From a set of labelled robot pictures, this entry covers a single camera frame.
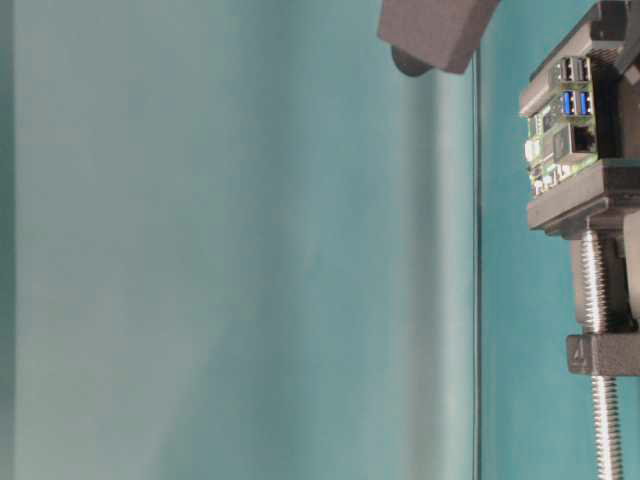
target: threaded rod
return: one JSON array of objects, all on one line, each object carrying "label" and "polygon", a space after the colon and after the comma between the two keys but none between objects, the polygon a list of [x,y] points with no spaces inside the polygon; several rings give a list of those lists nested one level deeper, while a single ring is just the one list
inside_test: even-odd
[{"label": "threaded rod", "polygon": [[[585,333],[606,333],[611,325],[607,310],[606,276],[598,234],[582,236],[582,270],[586,319]],[[591,377],[593,420],[596,433],[599,480],[622,480],[622,448],[618,420],[618,395],[614,377]]]}]

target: usb port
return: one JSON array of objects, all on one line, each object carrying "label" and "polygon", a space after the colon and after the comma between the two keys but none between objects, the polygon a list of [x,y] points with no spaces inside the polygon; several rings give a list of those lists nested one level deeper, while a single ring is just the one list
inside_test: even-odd
[{"label": "usb port", "polygon": [[591,115],[591,95],[580,92],[580,115]]},{"label": "usb port", "polygon": [[577,80],[579,82],[588,82],[589,79],[589,60],[586,58],[578,58],[577,62]]},{"label": "usb port", "polygon": [[562,59],[560,62],[560,72],[563,81],[573,81],[573,64],[571,63],[571,58],[567,57]]},{"label": "usb port", "polygon": [[562,113],[564,113],[565,115],[575,115],[575,101],[576,99],[573,92],[564,92],[562,94]]}]

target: gray plastic part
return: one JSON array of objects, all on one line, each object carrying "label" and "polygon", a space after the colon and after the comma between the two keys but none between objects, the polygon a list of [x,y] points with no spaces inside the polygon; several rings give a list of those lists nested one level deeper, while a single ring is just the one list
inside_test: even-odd
[{"label": "gray plastic part", "polygon": [[629,306],[633,318],[640,319],[640,211],[624,217],[624,251],[627,257]]},{"label": "gray plastic part", "polygon": [[384,0],[378,36],[441,70],[463,73],[499,0]]},{"label": "gray plastic part", "polygon": [[605,159],[534,198],[527,219],[532,230],[577,239],[587,226],[621,232],[624,216],[639,208],[638,162]]},{"label": "gray plastic part", "polygon": [[606,377],[640,376],[640,334],[605,333],[567,337],[571,373]]}]

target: green circuit board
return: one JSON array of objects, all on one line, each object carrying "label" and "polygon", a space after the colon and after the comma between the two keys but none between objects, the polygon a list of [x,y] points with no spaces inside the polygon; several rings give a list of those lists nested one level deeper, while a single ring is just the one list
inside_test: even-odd
[{"label": "green circuit board", "polygon": [[528,118],[525,158],[534,196],[598,160],[591,61],[565,57],[548,70],[547,103]]}]

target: blue usb port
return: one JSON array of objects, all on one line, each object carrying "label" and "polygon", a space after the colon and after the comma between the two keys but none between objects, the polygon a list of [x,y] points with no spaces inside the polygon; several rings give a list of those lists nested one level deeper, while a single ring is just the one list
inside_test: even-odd
[{"label": "blue usb port", "polygon": [[562,109],[565,115],[574,115],[576,113],[574,101],[573,92],[564,92],[562,94]]},{"label": "blue usb port", "polygon": [[580,92],[580,115],[591,115],[591,96],[589,92]]}]

